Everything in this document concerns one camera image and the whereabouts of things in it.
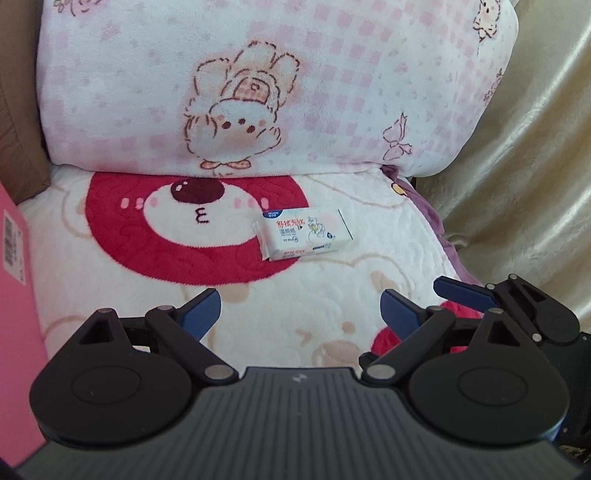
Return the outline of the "red bear print blanket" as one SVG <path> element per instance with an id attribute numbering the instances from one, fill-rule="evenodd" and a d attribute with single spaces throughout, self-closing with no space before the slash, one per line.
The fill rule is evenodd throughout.
<path id="1" fill-rule="evenodd" d="M 263 258 L 253 224 L 304 207 L 341 211 L 352 241 Z M 204 343 L 235 368 L 356 366 L 396 342 L 380 314 L 384 290 L 429 306 L 440 303 L 438 277 L 472 281 L 431 205 L 379 170 L 221 179 L 59 167 L 20 210 L 49 354 L 101 307 L 140 316 L 213 288 L 221 317 Z"/>

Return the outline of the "pink checkered bunny pillow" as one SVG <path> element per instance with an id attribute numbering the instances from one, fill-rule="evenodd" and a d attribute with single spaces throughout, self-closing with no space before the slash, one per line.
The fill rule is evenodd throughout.
<path id="1" fill-rule="evenodd" d="M 518 31 L 510 1 L 46 1 L 41 123 L 89 171 L 431 176 Z"/>

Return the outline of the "brown embroidered pillow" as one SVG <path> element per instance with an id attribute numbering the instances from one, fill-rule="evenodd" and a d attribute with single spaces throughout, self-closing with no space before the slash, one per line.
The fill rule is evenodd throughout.
<path id="1" fill-rule="evenodd" d="M 1 2 L 1 184 L 16 204 L 50 185 L 36 93 L 41 13 L 40 1 Z"/>

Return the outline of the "pink cardboard box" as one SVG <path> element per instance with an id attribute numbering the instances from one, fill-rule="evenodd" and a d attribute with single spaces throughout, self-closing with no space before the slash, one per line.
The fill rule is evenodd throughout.
<path id="1" fill-rule="evenodd" d="M 29 391 L 47 362 L 31 280 L 26 222 L 1 191 L 1 459 L 14 466 L 43 443 Z"/>

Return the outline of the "white wet tissue pack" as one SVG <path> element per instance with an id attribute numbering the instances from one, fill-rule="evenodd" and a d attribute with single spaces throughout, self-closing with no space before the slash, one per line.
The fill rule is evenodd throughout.
<path id="1" fill-rule="evenodd" d="M 252 224 L 263 260 L 279 261 L 342 249 L 353 233 L 337 208 L 263 211 Z"/>

